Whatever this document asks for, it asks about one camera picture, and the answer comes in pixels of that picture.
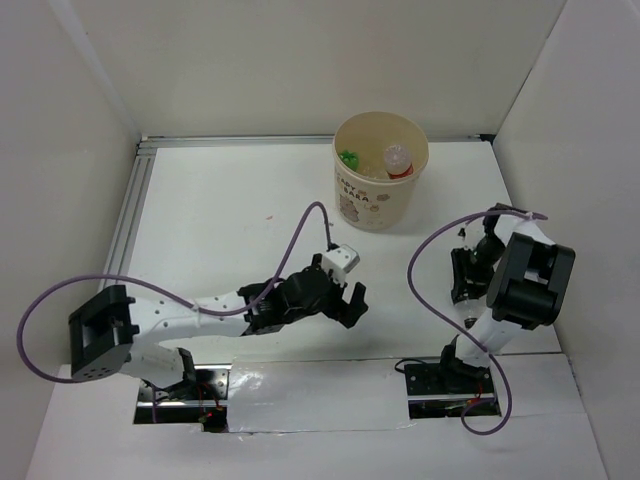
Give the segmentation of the small bottle black label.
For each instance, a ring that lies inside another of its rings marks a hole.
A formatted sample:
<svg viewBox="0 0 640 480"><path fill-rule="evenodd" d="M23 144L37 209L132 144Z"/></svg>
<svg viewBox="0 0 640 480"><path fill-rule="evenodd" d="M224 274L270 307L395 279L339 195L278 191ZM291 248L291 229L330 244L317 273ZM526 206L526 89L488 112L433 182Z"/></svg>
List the small bottle black label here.
<svg viewBox="0 0 640 480"><path fill-rule="evenodd" d="M472 328L486 309L485 298L467 298L455 304L455 309L466 330Z"/></svg>

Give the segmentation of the clear bottle large red label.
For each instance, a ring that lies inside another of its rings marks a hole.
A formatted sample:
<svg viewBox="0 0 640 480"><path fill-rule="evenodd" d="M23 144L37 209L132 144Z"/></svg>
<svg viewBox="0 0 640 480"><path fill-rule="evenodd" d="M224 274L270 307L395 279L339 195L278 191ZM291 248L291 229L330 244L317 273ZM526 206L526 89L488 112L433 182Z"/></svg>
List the clear bottle large red label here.
<svg viewBox="0 0 640 480"><path fill-rule="evenodd" d="M414 168L410 151L403 145L391 145L383 154L385 171L390 179L396 180L409 177Z"/></svg>

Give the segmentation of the green plastic bottle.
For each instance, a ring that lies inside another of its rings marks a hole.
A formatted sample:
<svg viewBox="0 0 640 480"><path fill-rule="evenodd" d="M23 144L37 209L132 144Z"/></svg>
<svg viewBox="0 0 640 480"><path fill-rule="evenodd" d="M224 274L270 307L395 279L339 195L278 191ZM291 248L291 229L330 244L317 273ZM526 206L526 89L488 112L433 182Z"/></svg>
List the green plastic bottle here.
<svg viewBox="0 0 640 480"><path fill-rule="evenodd" d="M360 158L356 152L350 150L342 150L338 153L338 158L346 168L356 172L359 168Z"/></svg>

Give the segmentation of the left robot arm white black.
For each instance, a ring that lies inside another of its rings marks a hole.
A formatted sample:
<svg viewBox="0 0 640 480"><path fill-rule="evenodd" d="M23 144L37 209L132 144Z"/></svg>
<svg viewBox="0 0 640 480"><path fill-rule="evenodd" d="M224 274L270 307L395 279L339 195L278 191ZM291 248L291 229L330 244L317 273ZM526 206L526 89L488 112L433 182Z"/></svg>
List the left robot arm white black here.
<svg viewBox="0 0 640 480"><path fill-rule="evenodd" d="M358 262L358 253L342 245L314 255L309 266L272 289L250 284L186 305L134 298L123 285L109 286L69 317L71 378L89 382L121 373L187 398L197 387L192 354L165 342L273 334L317 314L351 328L368 310L362 283L355 284L350 300L343 298L346 276Z"/></svg>

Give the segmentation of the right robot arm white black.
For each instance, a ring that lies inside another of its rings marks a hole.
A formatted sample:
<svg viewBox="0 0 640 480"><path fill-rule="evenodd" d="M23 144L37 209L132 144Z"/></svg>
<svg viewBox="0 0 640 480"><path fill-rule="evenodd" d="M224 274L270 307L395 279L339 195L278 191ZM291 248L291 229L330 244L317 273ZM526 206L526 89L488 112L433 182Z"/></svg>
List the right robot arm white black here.
<svg viewBox="0 0 640 480"><path fill-rule="evenodd" d="M441 353L436 379L449 394L478 393L489 376L489 356L525 331L559 316L576 252L547 237L531 214L498 203L483 219L473 247L451 251L452 303L465 332Z"/></svg>

